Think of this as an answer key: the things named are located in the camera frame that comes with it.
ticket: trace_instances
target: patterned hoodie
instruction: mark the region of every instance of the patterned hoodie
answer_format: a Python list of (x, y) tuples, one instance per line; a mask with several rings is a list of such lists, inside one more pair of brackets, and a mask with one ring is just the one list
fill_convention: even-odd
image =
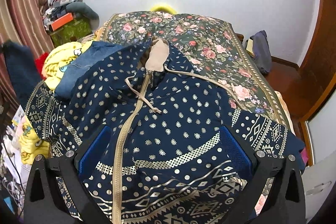
[[(26, 114), (54, 156), (76, 150), (101, 124), (111, 128), (84, 185), (114, 224), (218, 222), (243, 190), (221, 139), (224, 126), (268, 156), (295, 155), (304, 168), (303, 142), (259, 114), (232, 112), (229, 91), (164, 39), (115, 52), (75, 89), (63, 103), (39, 83)], [(71, 200), (68, 207), (78, 217)]]

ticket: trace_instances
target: bed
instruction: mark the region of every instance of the bed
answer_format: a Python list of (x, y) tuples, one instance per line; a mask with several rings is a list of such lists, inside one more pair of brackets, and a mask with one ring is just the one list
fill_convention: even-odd
[[(131, 25), (141, 26), (130, 31)], [(113, 15), (97, 33), (97, 40), (129, 45), (139, 37), (157, 35), (172, 42), (201, 75), (219, 79), (242, 108), (290, 128), (292, 122), (281, 94), (261, 75), (230, 23), (191, 14), (132, 12)], [(233, 108), (235, 101), (230, 100)]]

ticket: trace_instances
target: drawstring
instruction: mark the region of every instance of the drawstring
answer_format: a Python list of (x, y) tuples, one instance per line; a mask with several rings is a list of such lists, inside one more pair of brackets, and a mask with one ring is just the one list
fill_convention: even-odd
[(135, 77), (135, 75), (134, 76), (130, 76), (130, 77), (127, 77), (126, 79), (125, 79), (125, 82), (126, 82), (126, 84), (127, 84), (127, 86), (131, 89), (131, 91), (133, 91), (143, 102), (145, 102), (152, 110), (153, 110), (153, 112), (157, 112), (157, 113), (159, 113), (159, 114), (161, 114), (161, 110), (159, 110), (157, 107), (153, 107), (153, 105), (145, 98), (145, 96), (144, 95), (142, 95), (140, 92), (138, 92), (138, 91), (136, 91), (134, 88), (132, 88), (132, 85), (131, 85), (131, 83), (129, 82), (129, 79), (131, 79), (131, 78), (134, 78)]
[(232, 93), (231, 90), (229, 90), (227, 87), (225, 87), (224, 85), (222, 85), (221, 83), (218, 83), (208, 77), (205, 77), (205, 76), (201, 76), (201, 75), (197, 75), (197, 74), (194, 74), (194, 73), (191, 73), (191, 72), (186, 72), (186, 71), (178, 71), (178, 70), (170, 70), (167, 68), (167, 66), (165, 65), (164, 66), (165, 70), (168, 71), (168, 72), (171, 72), (171, 73), (175, 73), (175, 74), (182, 74), (182, 75), (189, 75), (189, 76), (193, 76), (193, 77), (196, 77), (196, 78), (199, 78), (199, 79), (202, 79), (202, 80), (205, 80), (205, 81), (208, 81), (208, 82), (211, 82), (223, 89), (225, 89), (236, 101), (237, 105), (241, 108), (241, 109), (245, 109), (245, 107), (242, 106), (242, 104), (240, 102), (238, 102), (238, 100), (236, 99), (236, 97), (234, 96), (234, 94)]
[[(164, 66), (165, 70), (168, 71), (168, 72), (171, 72), (171, 73), (174, 73), (174, 74), (182, 74), (182, 75), (188, 75), (188, 76), (192, 76), (192, 77), (196, 77), (196, 78), (200, 78), (202, 80), (205, 80), (205, 81), (208, 81), (208, 82), (211, 82), (223, 89), (225, 89), (236, 101), (237, 105), (241, 108), (241, 109), (245, 109), (245, 107), (242, 106), (242, 104), (236, 99), (236, 97), (234, 96), (234, 94), (232, 93), (231, 90), (229, 90), (227, 87), (225, 87), (224, 85), (222, 85), (221, 83), (218, 83), (210, 78), (207, 78), (205, 76), (201, 76), (201, 75), (197, 75), (197, 74), (194, 74), (194, 73), (191, 73), (191, 72), (186, 72), (186, 71), (178, 71), (178, 70), (170, 70), (167, 68), (167, 66), (165, 65)], [(153, 112), (156, 112), (156, 113), (159, 113), (161, 114), (162, 111), (159, 110), (157, 107), (153, 107), (153, 105), (146, 99), (146, 97), (144, 95), (142, 95), (140, 92), (138, 92), (137, 90), (135, 90), (134, 88), (132, 88), (132, 85), (129, 81), (129, 79), (132, 79), (134, 78), (134, 76), (130, 76), (130, 77), (127, 77), (125, 79), (125, 82), (127, 84), (127, 86), (130, 88), (130, 90), (132, 92), (134, 92), (144, 103), (146, 103), (152, 110)]]

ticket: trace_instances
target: zipper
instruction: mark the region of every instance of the zipper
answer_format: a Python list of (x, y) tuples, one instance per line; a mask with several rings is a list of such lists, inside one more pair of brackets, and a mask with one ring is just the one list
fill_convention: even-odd
[[(147, 87), (152, 78), (153, 72), (148, 71), (146, 77), (142, 84), (140, 94), (145, 95)], [(123, 169), (123, 150), (126, 141), (127, 134), (131, 128), (132, 122), (143, 106), (143, 101), (138, 98), (134, 112), (128, 117), (126, 122), (123, 124), (117, 144), (115, 146), (115, 155), (113, 162), (113, 173), (112, 173), (112, 192), (113, 192), (113, 202), (112, 202), (112, 223), (121, 224), (121, 205), (122, 205), (122, 169)]]

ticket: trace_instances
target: wooden door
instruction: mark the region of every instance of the wooden door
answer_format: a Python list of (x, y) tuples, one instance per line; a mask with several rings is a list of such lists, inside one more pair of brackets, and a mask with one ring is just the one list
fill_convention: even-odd
[(320, 0), (315, 32), (299, 68), (316, 102), (336, 73), (336, 0)]

